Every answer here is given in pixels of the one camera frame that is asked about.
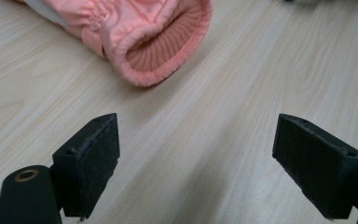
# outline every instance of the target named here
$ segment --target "pink fabric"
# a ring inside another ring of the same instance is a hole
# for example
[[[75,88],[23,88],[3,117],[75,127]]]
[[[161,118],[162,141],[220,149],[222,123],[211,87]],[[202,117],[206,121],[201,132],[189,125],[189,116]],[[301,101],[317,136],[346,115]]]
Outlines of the pink fabric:
[[[199,46],[211,0],[45,0],[69,33],[106,57],[136,86],[159,83]]]

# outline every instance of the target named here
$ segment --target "wood grain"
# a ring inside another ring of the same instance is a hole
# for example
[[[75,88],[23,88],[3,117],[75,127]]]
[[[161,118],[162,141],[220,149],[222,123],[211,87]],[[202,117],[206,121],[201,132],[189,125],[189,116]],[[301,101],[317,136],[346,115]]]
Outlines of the wood grain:
[[[86,223],[330,223],[271,150],[279,113],[358,148],[358,1],[214,1],[199,50],[144,90],[0,0],[0,186],[112,112],[121,158]]]

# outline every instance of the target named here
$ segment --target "pink jacket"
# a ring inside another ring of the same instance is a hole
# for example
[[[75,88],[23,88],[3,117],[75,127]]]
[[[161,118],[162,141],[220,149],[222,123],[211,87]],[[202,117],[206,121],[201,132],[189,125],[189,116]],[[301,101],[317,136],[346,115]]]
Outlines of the pink jacket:
[[[44,0],[65,30],[107,58],[135,86],[155,85],[194,53],[212,17],[210,0]]]

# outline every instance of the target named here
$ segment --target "wooden table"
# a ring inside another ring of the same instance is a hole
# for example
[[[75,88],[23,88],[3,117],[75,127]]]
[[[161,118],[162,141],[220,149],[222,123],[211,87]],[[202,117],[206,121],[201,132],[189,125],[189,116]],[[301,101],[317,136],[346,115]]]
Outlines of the wooden table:
[[[278,115],[358,148],[358,1],[214,1],[172,77],[130,86],[81,41],[0,0],[0,186],[116,112],[121,158],[86,223],[330,223],[272,157]],[[358,211],[349,220],[355,223]],[[64,223],[77,223],[65,218]]]

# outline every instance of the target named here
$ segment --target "screw hole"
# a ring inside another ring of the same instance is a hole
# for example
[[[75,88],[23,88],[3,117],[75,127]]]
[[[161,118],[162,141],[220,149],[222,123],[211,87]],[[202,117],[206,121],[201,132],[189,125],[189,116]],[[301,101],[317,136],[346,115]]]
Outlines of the screw hole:
[[[348,152],[347,155],[350,156],[350,157],[355,157],[356,156],[353,152]]]
[[[75,151],[73,149],[68,149],[65,151],[65,154],[70,156],[70,155],[74,155],[75,154]]]
[[[26,170],[16,175],[16,177],[14,177],[14,180],[16,180],[17,182],[25,182],[30,179],[34,179],[38,174],[39,171],[37,170]]]

